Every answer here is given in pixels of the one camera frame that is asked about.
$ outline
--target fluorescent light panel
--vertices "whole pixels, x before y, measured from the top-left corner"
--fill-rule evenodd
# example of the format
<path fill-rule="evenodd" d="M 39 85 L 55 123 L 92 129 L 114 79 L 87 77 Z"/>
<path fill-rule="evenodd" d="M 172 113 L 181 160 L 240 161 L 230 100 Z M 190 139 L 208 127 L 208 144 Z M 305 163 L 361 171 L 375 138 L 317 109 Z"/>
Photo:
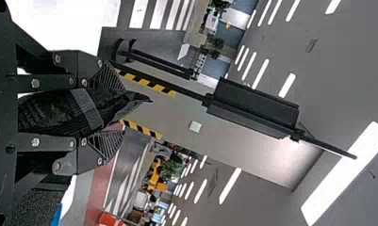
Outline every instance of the fluorescent light panel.
<path fill-rule="evenodd" d="M 182 176 L 181 176 L 181 178 L 185 177 L 186 170 L 187 170 L 187 168 L 184 168 L 184 169 L 183 169 L 183 172 L 182 172 Z"/>
<path fill-rule="evenodd" d="M 195 171 L 195 168 L 197 167 L 197 164 L 198 164 L 198 159 L 195 159 L 194 164 L 192 165 L 190 173 L 193 173 Z"/>
<path fill-rule="evenodd" d="M 223 204 L 224 200 L 226 199 L 233 185 L 236 183 L 236 180 L 238 179 L 240 174 L 241 174 L 241 169 L 236 168 L 236 170 L 233 172 L 232 176 L 230 177 L 229 181 L 227 182 L 226 186 L 224 187 L 223 192 L 221 193 L 221 196 L 219 197 L 219 204 Z"/>
<path fill-rule="evenodd" d="M 196 203 L 200 200 L 201 195 L 202 195 L 203 192 L 204 192 L 204 189 L 205 189 L 206 183 L 208 183 L 208 180 L 207 180 L 207 179 L 204 179 L 204 180 L 203 180 L 203 183 L 201 184 L 200 189 L 199 189 L 198 192 L 197 192 L 197 195 L 195 196 L 194 204 L 196 204 Z"/>
<path fill-rule="evenodd" d="M 175 194 L 175 196 L 178 196 L 179 195 L 179 192 L 180 192 L 180 189 L 182 188 L 182 185 L 179 185 L 179 187 L 177 188 L 177 190 L 176 190 L 176 194 Z"/>
<path fill-rule="evenodd" d="M 251 24 L 253 23 L 253 19 L 255 15 L 256 15 L 256 9 L 254 9 L 254 12 L 251 15 L 250 21 L 247 23 L 247 29 L 250 28 Z"/>
<path fill-rule="evenodd" d="M 147 10 L 148 0 L 136 0 L 130 18 L 130 28 L 142 28 L 144 23 L 145 11 Z"/>
<path fill-rule="evenodd" d="M 256 76 L 256 79 L 255 79 L 255 81 L 253 83 L 253 89 L 256 89 L 256 87 L 258 86 L 259 81 L 261 81 L 261 78 L 262 78 L 263 74 L 265 73 L 266 69 L 268 68 L 268 65 L 269 65 L 269 60 L 265 59 L 264 63 L 262 64 L 262 67 L 259 70 L 259 73 Z"/>
<path fill-rule="evenodd" d="M 169 209 L 168 209 L 168 214 L 170 214 L 170 213 L 171 213 L 173 206 L 174 206 L 174 204 L 173 204 L 173 203 L 171 204 L 171 206 L 169 206 Z"/>
<path fill-rule="evenodd" d="M 266 13 L 268 13 L 269 7 L 271 6 L 271 0 L 268 1 L 267 5 L 265 6 L 264 11 L 262 12 L 261 19 L 258 22 L 258 26 L 261 26 L 263 23 L 263 20 L 265 19 Z"/>
<path fill-rule="evenodd" d="M 279 10 L 280 8 L 280 5 L 282 5 L 282 1 L 283 0 L 278 0 L 277 3 L 276 3 L 276 6 L 274 7 L 274 10 L 273 12 L 271 13 L 271 17 L 269 18 L 269 21 L 268 21 L 268 24 L 271 25 L 271 23 L 273 23 L 274 21 L 274 17 L 276 16 L 276 13 L 277 11 Z"/>
<path fill-rule="evenodd" d="M 185 219 L 183 219 L 182 226 L 186 226 L 186 224 L 188 224 L 188 221 L 189 221 L 189 218 L 185 217 Z"/>
<path fill-rule="evenodd" d="M 185 176 L 188 176 L 188 175 L 189 175 L 189 170 L 190 170 L 190 169 L 191 169 L 191 163 L 189 164 L 188 169 L 186 170 Z"/>
<path fill-rule="evenodd" d="M 282 89 L 279 92 L 279 97 L 285 98 L 288 94 L 289 89 L 291 88 L 292 84 L 294 83 L 296 75 L 294 73 L 291 73 L 288 76 L 288 79 L 285 82 L 285 85 L 283 85 Z"/>
<path fill-rule="evenodd" d="M 286 17 L 286 22 L 291 21 L 292 16 L 294 15 L 295 10 L 297 10 L 298 5 L 300 5 L 301 0 L 295 0 L 291 6 L 291 9 L 288 12 L 288 16 Z"/>
<path fill-rule="evenodd" d="M 238 57 L 236 58 L 235 65 L 238 64 L 239 59 L 241 58 L 242 51 L 244 50 L 245 45 L 241 45 L 241 49 L 239 49 Z"/>
<path fill-rule="evenodd" d="M 173 207 L 171 214 L 169 215 L 169 218 L 173 218 L 174 211 L 176 211 L 176 206 Z"/>
<path fill-rule="evenodd" d="M 205 164 L 207 158 L 208 158 L 208 155 L 204 156 L 203 161 L 200 164 L 200 169 L 202 169 L 204 167 L 204 164 Z"/>
<path fill-rule="evenodd" d="M 179 217 L 180 217 L 180 210 L 178 210 L 177 213 L 176 213 L 176 216 L 174 216 L 174 219 L 172 221 L 172 226 L 174 226 L 176 224 Z"/>
<path fill-rule="evenodd" d="M 191 182 L 191 184 L 189 185 L 188 192 L 186 193 L 185 200 L 187 200 L 189 198 L 189 194 L 191 194 L 191 190 L 193 188 L 194 188 L 194 182 Z"/>
<path fill-rule="evenodd" d="M 341 2 L 341 0 L 332 0 L 332 2 L 330 2 L 330 5 L 329 7 L 327 8 L 325 14 L 332 14 L 336 11 L 339 3 Z"/>
<path fill-rule="evenodd" d="M 156 7 L 154 8 L 153 18 L 151 19 L 150 29 L 161 28 L 162 19 L 165 14 L 168 0 L 156 0 Z"/>
<path fill-rule="evenodd" d="M 241 62 L 238 65 L 238 71 L 241 70 L 241 67 L 244 64 L 245 58 L 247 57 L 249 51 L 250 51 L 250 48 L 245 49 L 244 56 L 242 56 Z"/>
<path fill-rule="evenodd" d="M 183 197 L 183 194 L 185 193 L 185 190 L 186 190 L 186 187 L 188 186 L 188 184 L 184 184 L 183 185 L 183 188 L 182 190 L 180 191 L 180 195 L 179 195 L 179 198 L 182 198 Z"/>
<path fill-rule="evenodd" d="M 244 74 L 241 77 L 241 80 L 244 81 L 247 77 L 248 72 L 250 71 L 251 67 L 253 66 L 254 60 L 256 57 L 256 52 L 253 52 L 253 55 L 250 58 L 250 62 L 247 64 L 247 68 L 245 68 Z"/>
<path fill-rule="evenodd" d="M 327 174 L 301 207 L 309 226 L 313 225 L 378 154 L 378 123 L 373 121 L 351 146 L 356 160 L 343 157 Z"/>

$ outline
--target warning tape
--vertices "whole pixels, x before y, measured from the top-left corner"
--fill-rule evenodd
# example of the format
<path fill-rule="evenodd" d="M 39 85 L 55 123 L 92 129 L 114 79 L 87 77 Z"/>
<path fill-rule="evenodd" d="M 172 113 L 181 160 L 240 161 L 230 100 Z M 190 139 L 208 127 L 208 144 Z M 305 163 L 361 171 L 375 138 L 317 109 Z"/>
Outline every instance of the warning tape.
<path fill-rule="evenodd" d="M 162 139 L 162 134 L 157 132 L 157 131 L 154 131 L 154 130 L 151 130 L 145 126 L 142 126 L 140 124 L 137 124 L 135 123 L 134 121 L 129 121 L 129 120 L 120 120 L 120 123 L 131 128 L 131 129 L 134 129 L 134 130 L 137 130 L 139 132 L 142 132 L 143 134 L 147 135 L 147 136 L 150 136 L 150 137 L 154 137 L 156 139 Z"/>
<path fill-rule="evenodd" d="M 150 81 L 148 81 L 144 78 L 140 78 L 139 76 L 136 76 L 136 75 L 131 74 L 131 73 L 123 74 L 121 72 L 121 70 L 116 70 L 116 71 L 120 76 L 122 76 L 123 78 L 125 78 L 125 79 L 127 79 L 131 82 L 139 83 L 141 86 L 144 86 L 146 88 L 152 89 L 152 90 L 157 91 L 157 92 L 160 92 L 160 93 L 165 94 L 165 95 L 170 96 L 170 97 L 176 96 L 176 91 L 174 91 L 174 90 L 168 89 L 168 88 L 161 86 L 157 83 L 150 82 Z"/>

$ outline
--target ceiling light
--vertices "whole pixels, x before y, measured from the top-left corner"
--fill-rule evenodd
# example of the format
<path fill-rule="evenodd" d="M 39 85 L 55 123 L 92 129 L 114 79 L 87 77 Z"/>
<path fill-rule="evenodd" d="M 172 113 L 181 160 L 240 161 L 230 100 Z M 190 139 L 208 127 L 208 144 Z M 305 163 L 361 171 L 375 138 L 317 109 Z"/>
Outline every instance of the ceiling light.
<path fill-rule="evenodd" d="M 256 76 L 256 79 L 253 83 L 253 89 L 256 89 L 256 87 L 258 86 L 259 84 L 259 81 L 261 80 L 264 72 L 266 71 L 266 69 L 268 68 L 268 65 L 269 65 L 269 60 L 268 59 L 265 59 L 264 63 L 262 64 L 262 67 L 261 69 L 259 70 L 259 73 L 258 75 Z"/>
<path fill-rule="evenodd" d="M 171 214 L 169 215 L 169 218 L 173 218 L 174 211 L 176 211 L 176 206 L 173 207 Z"/>
<path fill-rule="evenodd" d="M 251 67 L 253 66 L 255 57 L 256 57 L 256 52 L 253 53 L 253 55 L 250 58 L 250 62 L 247 64 L 247 68 L 245 69 L 244 74 L 241 77 L 242 81 L 245 80 L 245 78 L 247 77 L 248 72 L 250 71 Z"/>
<path fill-rule="evenodd" d="M 184 169 L 183 169 L 183 172 L 182 172 L 182 176 L 181 176 L 181 178 L 185 177 L 186 170 L 187 170 L 187 168 L 184 168 Z"/>
<path fill-rule="evenodd" d="M 198 164 L 198 159 L 195 159 L 194 164 L 192 165 L 190 173 L 193 173 L 195 171 L 195 168 L 197 167 L 197 164 Z"/>
<path fill-rule="evenodd" d="M 207 158 L 208 158 L 208 155 L 204 156 L 203 161 L 200 164 L 200 169 L 202 169 L 204 167 L 204 164 L 205 164 Z"/>
<path fill-rule="evenodd" d="M 179 185 L 177 190 L 176 190 L 176 194 L 174 194 L 175 196 L 178 196 L 179 195 L 179 192 L 180 192 L 180 189 L 182 188 L 182 185 Z"/>
<path fill-rule="evenodd" d="M 351 146 L 358 158 L 341 158 L 301 207 L 309 226 L 313 225 L 347 186 L 378 154 L 378 123 L 372 122 Z"/>
<path fill-rule="evenodd" d="M 232 176 L 230 177 L 229 182 L 227 182 L 226 186 L 224 187 L 224 190 L 221 196 L 219 197 L 219 204 L 223 204 L 224 200 L 226 199 L 227 195 L 229 194 L 230 190 L 232 189 L 233 185 L 235 184 L 240 174 L 241 174 L 241 169 L 236 168 L 236 170 L 233 172 Z"/>
<path fill-rule="evenodd" d="M 253 23 L 253 19 L 255 15 L 256 15 L 256 9 L 254 9 L 253 14 L 251 15 L 250 21 L 247 24 L 247 29 L 250 28 L 251 24 Z"/>
<path fill-rule="evenodd" d="M 239 58 L 241 57 L 242 51 L 244 50 L 245 46 L 241 45 L 241 49 L 239 49 L 238 57 L 236 58 L 235 65 L 238 64 Z"/>
<path fill-rule="evenodd" d="M 172 222 L 172 226 L 174 226 L 177 222 L 177 220 L 179 219 L 180 217 L 180 210 L 177 211 L 176 213 L 176 216 L 174 216 L 174 219 L 173 219 L 173 222 Z"/>
<path fill-rule="evenodd" d="M 239 65 L 238 65 L 238 71 L 241 70 L 241 67 L 242 67 L 242 65 L 244 64 L 245 58 L 247 57 L 249 51 L 250 51 L 250 48 L 247 48 L 247 49 L 245 50 L 245 52 L 244 52 L 244 56 L 242 57 L 241 62 L 240 62 Z"/>
<path fill-rule="evenodd" d="M 204 192 L 204 189 L 205 189 L 205 186 L 206 186 L 206 183 L 208 182 L 207 179 L 204 179 L 203 180 L 203 184 L 201 185 L 200 189 L 198 190 L 197 192 L 197 195 L 195 196 L 195 199 L 194 199 L 194 204 L 196 204 L 200 198 L 201 198 L 201 195 L 203 194 Z"/>
<path fill-rule="evenodd" d="M 188 166 L 188 169 L 186 170 L 186 174 L 185 174 L 185 176 L 188 176 L 189 175 L 189 170 L 191 169 L 191 163 L 189 164 L 189 166 Z"/>
<path fill-rule="evenodd" d="M 185 200 L 187 200 L 189 198 L 189 194 L 191 193 L 191 190 L 194 188 L 194 182 L 191 182 L 191 184 L 189 185 L 189 190 L 188 192 L 186 193 L 186 196 L 185 196 Z"/>
<path fill-rule="evenodd" d="M 182 198 L 183 193 L 185 193 L 185 190 L 186 190 L 186 186 L 187 186 L 187 185 L 188 185 L 188 184 L 184 184 L 184 185 L 183 185 L 183 188 L 182 188 L 182 190 L 180 191 L 179 198 Z"/>
<path fill-rule="evenodd" d="M 265 7 L 265 9 L 262 13 L 261 19 L 258 22 L 258 26 L 262 25 L 262 22 L 265 19 L 266 13 L 268 12 L 270 6 L 271 6 L 271 0 L 268 1 L 268 4 L 266 5 L 266 7 Z"/>
<path fill-rule="evenodd" d="M 332 2 L 330 2 L 330 5 L 329 7 L 327 8 L 326 10 L 326 14 L 332 14 L 336 11 L 339 3 L 341 2 L 341 0 L 332 0 Z"/>
<path fill-rule="evenodd" d="M 298 5 L 300 5 L 301 0 L 295 0 L 292 4 L 291 9 L 289 10 L 288 16 L 286 17 L 286 22 L 291 21 L 292 16 L 294 15 L 295 10 L 297 10 Z"/>
<path fill-rule="evenodd" d="M 170 213 L 171 213 L 173 206 L 174 206 L 174 204 L 173 204 L 173 203 L 171 204 L 171 206 L 169 206 L 169 209 L 168 209 L 168 214 L 170 214 Z"/>
<path fill-rule="evenodd" d="M 296 76 L 294 73 L 291 73 L 288 76 L 288 79 L 286 80 L 285 85 L 283 85 L 282 89 L 279 92 L 279 97 L 281 98 L 286 97 L 286 95 L 288 94 L 288 90 L 291 88 L 291 85 L 294 83 L 295 77 Z"/>
<path fill-rule="evenodd" d="M 186 226 L 186 224 L 188 224 L 188 220 L 189 218 L 185 217 L 185 219 L 183 219 L 182 226 Z"/>
<path fill-rule="evenodd" d="M 280 5 L 282 5 L 282 1 L 283 0 L 278 0 L 277 3 L 276 3 L 276 6 L 274 7 L 274 10 L 273 12 L 271 13 L 271 17 L 269 18 L 269 21 L 268 21 L 268 24 L 271 25 L 271 23 L 273 23 L 274 21 L 274 17 L 276 16 L 276 13 L 277 11 L 279 10 L 280 8 Z"/>

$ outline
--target metal rod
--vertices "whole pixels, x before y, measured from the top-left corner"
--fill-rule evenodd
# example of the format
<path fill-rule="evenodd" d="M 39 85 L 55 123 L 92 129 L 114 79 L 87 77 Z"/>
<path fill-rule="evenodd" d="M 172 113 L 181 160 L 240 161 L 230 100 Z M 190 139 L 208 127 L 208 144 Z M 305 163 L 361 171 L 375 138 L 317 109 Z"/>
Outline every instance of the metal rod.
<path fill-rule="evenodd" d="M 154 77 L 154 76 L 152 76 L 152 75 L 150 75 L 148 73 L 142 73 L 140 71 L 137 71 L 137 70 L 134 70 L 132 68 L 126 67 L 126 66 L 124 66 L 122 64 L 119 64 L 117 62 L 114 62 L 114 61 L 110 61 L 110 62 L 111 62 L 111 64 L 116 69 L 119 69 L 122 72 L 134 74 L 134 75 L 139 76 L 139 77 L 141 77 L 143 79 L 146 79 L 146 80 L 148 80 L 150 82 L 154 82 L 156 84 L 159 84 L 159 85 L 161 85 L 163 87 L 166 87 L 168 89 L 174 90 L 174 91 L 176 91 L 176 92 L 178 92 L 180 94 L 183 94 L 185 96 L 193 98 L 193 99 L 195 99 L 197 101 L 203 102 L 205 104 L 207 104 L 209 102 L 209 99 L 206 98 L 204 95 L 201 95 L 199 93 L 193 92 L 193 91 L 188 90 L 188 89 L 181 88 L 179 86 L 176 86 L 175 84 L 172 84 L 172 83 L 166 82 L 164 80 L 161 80 L 161 79 L 159 79 L 157 77 Z"/>
<path fill-rule="evenodd" d="M 180 71 L 177 71 L 176 69 L 173 69 L 173 68 L 167 67 L 165 65 L 159 64 L 156 61 L 144 58 L 142 56 L 137 56 L 137 55 L 134 55 L 134 54 L 131 54 L 131 53 L 127 53 L 125 51 L 122 51 L 121 55 L 125 56 L 125 57 L 128 57 L 128 58 L 131 58 L 131 59 L 134 59 L 134 60 L 137 60 L 137 61 L 139 61 L 141 63 L 144 63 L 144 64 L 147 64 L 147 65 L 149 65 L 151 67 L 160 69 L 160 70 L 162 70 L 164 72 L 171 73 L 173 75 L 179 76 L 181 78 L 188 79 L 188 80 L 190 78 L 189 74 L 182 73 Z"/>
<path fill-rule="evenodd" d="M 175 68 L 179 71 L 182 71 L 182 72 L 185 72 L 185 73 L 189 73 L 189 69 L 185 68 L 185 67 L 182 67 L 182 66 L 179 66 L 177 64 L 173 64 L 165 59 L 162 59 L 162 58 L 159 58 L 159 57 L 156 57 L 156 56 L 152 56 L 152 55 L 149 55 L 149 54 L 146 54 L 140 50 L 132 50 L 132 53 L 135 54 L 135 55 L 139 55 L 139 56 L 142 56 L 142 57 L 146 57 L 146 58 L 149 58 L 155 62 L 159 62 L 159 63 L 162 63 L 162 64 L 165 64 L 171 68 Z"/>

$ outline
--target screw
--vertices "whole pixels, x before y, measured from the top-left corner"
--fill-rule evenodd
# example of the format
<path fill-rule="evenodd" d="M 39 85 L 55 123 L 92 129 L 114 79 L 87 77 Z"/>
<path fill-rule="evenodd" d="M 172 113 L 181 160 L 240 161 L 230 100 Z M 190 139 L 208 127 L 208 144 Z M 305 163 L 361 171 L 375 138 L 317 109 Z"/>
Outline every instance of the screw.
<path fill-rule="evenodd" d="M 56 164 L 54 164 L 54 171 L 58 171 L 58 170 L 61 170 L 61 163 L 60 162 L 57 162 Z"/>
<path fill-rule="evenodd" d="M 82 86 L 83 86 L 83 87 L 87 87 L 87 86 L 88 86 L 88 80 L 83 79 L 83 80 L 82 80 Z"/>
<path fill-rule="evenodd" d="M 82 138 L 82 146 L 86 146 L 88 144 L 88 141 L 86 138 Z"/>
<path fill-rule="evenodd" d="M 55 55 L 54 56 L 54 60 L 56 61 L 56 63 L 60 63 L 61 62 L 61 56 L 60 55 Z"/>
<path fill-rule="evenodd" d="M 15 146 L 14 145 L 8 145 L 7 147 L 6 147 L 6 153 L 7 154 L 13 154 L 13 153 L 15 153 Z"/>
<path fill-rule="evenodd" d="M 38 138 L 33 138 L 32 139 L 32 147 L 39 147 L 40 145 L 40 140 Z"/>
<path fill-rule="evenodd" d="M 32 79 L 32 88 L 37 89 L 40 87 L 40 80 L 39 79 Z"/>
<path fill-rule="evenodd" d="M 102 158 L 102 157 L 99 157 L 99 158 L 97 159 L 97 165 L 98 165 L 98 166 L 103 165 L 103 158 Z"/>
<path fill-rule="evenodd" d="M 74 140 L 69 141 L 69 147 L 70 147 L 71 149 L 74 148 Z"/>
<path fill-rule="evenodd" d="M 97 65 L 98 65 L 99 68 L 102 68 L 103 67 L 103 60 L 99 59 L 97 61 Z"/>

